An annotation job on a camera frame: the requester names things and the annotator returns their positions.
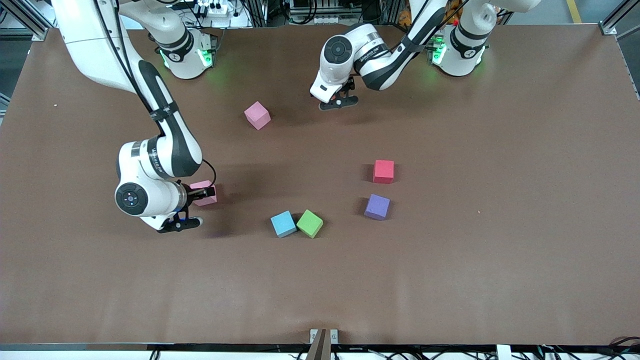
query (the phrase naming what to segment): table surface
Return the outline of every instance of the table surface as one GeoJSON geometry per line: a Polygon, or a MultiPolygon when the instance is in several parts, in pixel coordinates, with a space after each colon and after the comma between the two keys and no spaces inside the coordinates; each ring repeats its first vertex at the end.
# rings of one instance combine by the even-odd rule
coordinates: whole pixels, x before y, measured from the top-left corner
{"type": "MultiPolygon", "coordinates": [[[[596,25],[499,26],[450,78],[421,55],[384,92],[321,112],[308,88],[337,26],[227,31],[215,69],[164,75],[220,203],[156,234],[113,201],[136,96],[34,43],[0,132],[0,342],[604,344],[640,329],[640,104],[596,25]],[[243,111],[273,120],[256,131],[243,111]],[[395,160],[393,184],[371,182],[395,160]],[[370,194],[389,220],[362,216],[370,194]],[[314,240],[269,218],[310,209],[314,240]]],[[[388,43],[400,32],[381,29],[388,43]]],[[[202,167],[190,181],[209,178],[202,167]]]]}

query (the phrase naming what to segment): blue cube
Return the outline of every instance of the blue cube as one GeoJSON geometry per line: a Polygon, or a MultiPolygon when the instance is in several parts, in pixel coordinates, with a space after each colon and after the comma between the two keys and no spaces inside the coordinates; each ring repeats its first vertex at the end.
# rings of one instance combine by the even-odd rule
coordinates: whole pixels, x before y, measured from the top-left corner
{"type": "Polygon", "coordinates": [[[371,194],[369,202],[367,203],[367,209],[364,211],[364,216],[376,220],[384,220],[387,218],[387,210],[389,210],[390,203],[391,200],[386,197],[371,194]]]}
{"type": "Polygon", "coordinates": [[[293,234],[297,230],[296,224],[293,223],[293,217],[289,210],[272,217],[271,223],[273,224],[273,229],[276,231],[276,235],[278,235],[279,238],[293,234]]]}

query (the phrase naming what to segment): pink cube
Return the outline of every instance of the pink cube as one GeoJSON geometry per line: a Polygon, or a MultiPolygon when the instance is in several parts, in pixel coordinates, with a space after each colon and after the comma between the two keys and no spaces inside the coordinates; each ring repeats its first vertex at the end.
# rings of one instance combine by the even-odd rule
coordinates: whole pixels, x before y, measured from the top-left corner
{"type": "MultiPolygon", "coordinates": [[[[208,188],[209,185],[211,185],[211,182],[209,180],[205,180],[205,181],[200,181],[199,183],[191,184],[189,185],[189,187],[192,190],[194,190],[194,189],[208,188]]],[[[197,206],[205,206],[205,205],[214,204],[215,202],[218,202],[218,192],[216,191],[216,185],[213,186],[213,190],[216,192],[214,196],[206,197],[200,200],[194,200],[193,203],[196,204],[197,206]]]]}
{"type": "Polygon", "coordinates": [[[391,160],[376,160],[373,166],[373,182],[390,184],[394,180],[394,162],[391,160]]]}
{"type": "Polygon", "coordinates": [[[262,129],[269,121],[271,121],[271,117],[269,116],[269,112],[267,109],[262,106],[262,104],[256,101],[250,108],[244,111],[246,115],[246,119],[249,120],[251,125],[256,128],[256,130],[262,129]]]}

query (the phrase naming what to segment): yellow line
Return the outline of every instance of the yellow line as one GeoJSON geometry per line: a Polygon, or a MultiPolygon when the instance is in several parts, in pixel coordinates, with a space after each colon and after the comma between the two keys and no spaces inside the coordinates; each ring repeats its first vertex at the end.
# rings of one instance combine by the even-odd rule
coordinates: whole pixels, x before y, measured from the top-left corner
{"type": "Polygon", "coordinates": [[[567,6],[569,6],[569,12],[571,13],[571,19],[574,24],[582,24],[580,13],[578,12],[578,6],[575,5],[575,0],[566,0],[567,6]]]}

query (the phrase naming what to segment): block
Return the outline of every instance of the block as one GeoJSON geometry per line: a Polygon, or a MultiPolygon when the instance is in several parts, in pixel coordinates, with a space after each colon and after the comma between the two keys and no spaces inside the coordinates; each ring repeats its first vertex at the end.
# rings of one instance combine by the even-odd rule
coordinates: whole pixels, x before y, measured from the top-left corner
{"type": "Polygon", "coordinates": [[[321,218],[311,211],[306,210],[300,217],[300,220],[298,220],[296,226],[298,226],[300,231],[307,234],[308,237],[315,238],[323,224],[321,218]]]}
{"type": "Polygon", "coordinates": [[[279,238],[296,232],[296,224],[293,223],[293,217],[289,210],[272,217],[271,224],[279,238]]]}
{"type": "Polygon", "coordinates": [[[391,160],[376,160],[373,165],[373,182],[390,184],[394,180],[394,162],[391,160]]]}
{"type": "Polygon", "coordinates": [[[249,120],[249,123],[256,128],[256,130],[262,129],[269,121],[271,121],[271,116],[269,116],[269,111],[262,106],[262,104],[256,101],[253,105],[251,105],[247,110],[244,111],[244,115],[246,119],[249,120]]]}
{"type": "MultiPolygon", "coordinates": [[[[208,188],[209,185],[211,185],[211,182],[209,180],[205,180],[205,181],[200,181],[199,183],[191,184],[189,185],[189,187],[191,189],[202,189],[202,188],[208,188]]],[[[193,204],[196,204],[197,206],[205,206],[205,205],[214,204],[215,202],[218,202],[218,192],[216,191],[216,185],[213,186],[213,191],[216,193],[215,195],[206,197],[200,200],[194,200],[193,204]]]]}
{"type": "Polygon", "coordinates": [[[367,209],[364,211],[364,216],[374,218],[376,220],[384,220],[387,218],[387,210],[389,210],[390,203],[391,200],[386,197],[373,193],[369,197],[369,202],[367,203],[367,209]]]}

